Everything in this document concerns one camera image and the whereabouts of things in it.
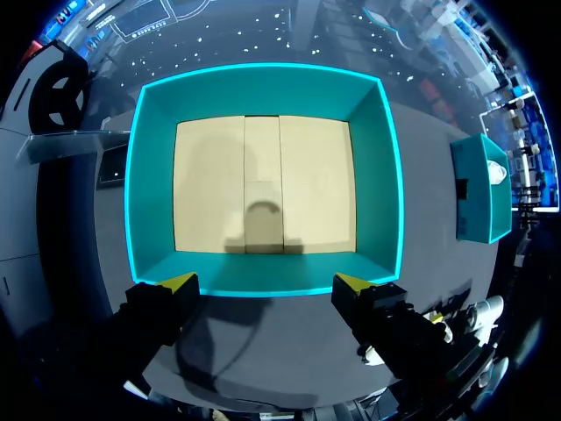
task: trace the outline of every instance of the floor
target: floor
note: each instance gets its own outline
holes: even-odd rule
[[[401,18],[401,37],[373,23],[363,8],[379,3],[183,1],[192,11],[201,6],[199,12],[128,43],[116,42],[102,61],[92,63],[98,73],[82,127],[98,129],[105,121],[105,128],[128,130],[143,84],[197,68],[292,61],[378,76],[391,102],[403,167],[399,283],[419,311],[461,293],[467,293],[468,303],[483,299],[496,246],[455,239],[449,143],[481,131],[485,101],[437,51],[431,54],[430,45],[412,54],[421,51],[422,42],[415,38],[414,18],[400,12],[399,1],[384,7]],[[95,196],[99,261],[114,310],[131,286],[123,197],[122,188],[98,190]],[[308,408],[365,396],[393,380],[384,366],[363,366],[356,351],[329,296],[209,297],[178,345],[163,348],[145,377],[163,395],[204,406]]]
[[[483,97],[457,70],[450,71],[440,46],[425,43],[416,52],[421,41],[409,29],[415,21],[409,22],[413,18],[400,9],[398,1],[393,1],[394,7],[388,6],[392,2],[374,3],[383,3],[392,16],[401,11],[400,36],[374,23],[360,0],[183,3],[206,6],[192,18],[129,43],[109,37],[115,45],[92,62],[98,77],[92,83],[90,112],[83,128],[98,129],[104,112],[116,115],[132,109],[142,85],[170,75],[234,63],[287,61],[375,75],[391,101],[465,132],[480,131],[479,114],[486,111]],[[135,4],[125,1],[119,8]]]

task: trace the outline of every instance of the open box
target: open box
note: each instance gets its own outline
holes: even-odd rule
[[[458,190],[457,238],[492,244],[512,230],[507,154],[484,134],[452,142],[451,151]],[[501,183],[491,183],[487,160],[507,170]]]
[[[348,122],[357,252],[176,251],[177,125],[203,118],[282,115]],[[155,283],[196,272],[203,294],[303,296],[330,292],[337,272],[376,283],[399,277],[404,212],[401,161],[391,111],[375,77],[311,65],[256,63],[207,68],[150,83],[143,87],[135,111],[124,194],[135,282]]]

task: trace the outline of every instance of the white object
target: white object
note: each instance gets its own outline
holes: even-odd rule
[[[384,364],[384,360],[381,359],[380,355],[371,346],[366,350],[365,359],[368,361],[367,366],[379,366]]]
[[[540,146],[537,143],[532,145],[531,149],[532,149],[532,154],[533,155],[538,155],[540,153]]]
[[[495,161],[487,160],[487,168],[489,169],[489,180],[491,184],[501,184],[507,177],[507,169]]]
[[[501,316],[505,302],[501,296],[492,296],[480,301],[471,308],[472,331],[479,340],[479,346],[489,342],[491,330],[496,327],[494,322]]]

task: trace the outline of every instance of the screen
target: screen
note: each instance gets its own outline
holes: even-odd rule
[[[152,0],[117,19],[116,23],[118,28],[126,36],[149,24],[159,22],[168,17],[169,15],[162,6],[160,0]]]

